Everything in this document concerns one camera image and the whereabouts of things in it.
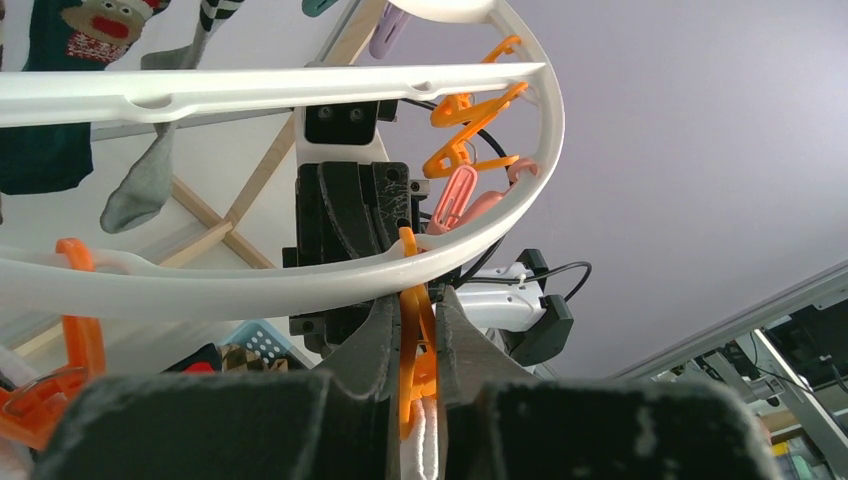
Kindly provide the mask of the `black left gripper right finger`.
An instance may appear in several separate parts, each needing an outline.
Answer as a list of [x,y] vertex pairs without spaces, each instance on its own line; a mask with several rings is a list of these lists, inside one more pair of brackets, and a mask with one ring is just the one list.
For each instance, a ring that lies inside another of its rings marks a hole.
[[443,479],[777,479],[761,423],[713,381],[542,380],[436,306]]

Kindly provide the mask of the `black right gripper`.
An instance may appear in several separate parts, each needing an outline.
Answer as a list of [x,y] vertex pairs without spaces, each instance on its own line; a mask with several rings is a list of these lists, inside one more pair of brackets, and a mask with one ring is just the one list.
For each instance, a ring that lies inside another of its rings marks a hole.
[[[282,265],[315,266],[386,252],[400,227],[424,233],[420,203],[429,181],[412,178],[403,162],[304,164],[296,179],[296,246],[282,249]],[[365,322],[375,299],[290,317],[289,332],[326,358]]]

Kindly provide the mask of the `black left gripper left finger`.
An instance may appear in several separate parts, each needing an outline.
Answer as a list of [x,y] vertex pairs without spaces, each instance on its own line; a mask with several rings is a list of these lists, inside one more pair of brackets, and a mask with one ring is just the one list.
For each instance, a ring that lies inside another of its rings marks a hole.
[[37,479],[397,479],[394,295],[310,370],[107,376],[66,410]]

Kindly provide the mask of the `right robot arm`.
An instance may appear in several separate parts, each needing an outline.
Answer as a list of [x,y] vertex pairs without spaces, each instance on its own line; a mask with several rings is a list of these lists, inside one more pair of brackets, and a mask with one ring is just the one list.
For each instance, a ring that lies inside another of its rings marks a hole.
[[[386,252],[409,227],[440,235],[485,213],[503,193],[474,198],[478,173],[460,166],[448,178],[434,213],[421,211],[428,195],[402,162],[304,164],[295,184],[296,244],[282,251],[284,267],[355,260]],[[432,300],[455,290],[468,320],[514,361],[541,364],[564,348],[574,323],[568,297],[548,294],[555,273],[537,249],[524,250],[511,265],[485,270],[457,267],[427,284]]]

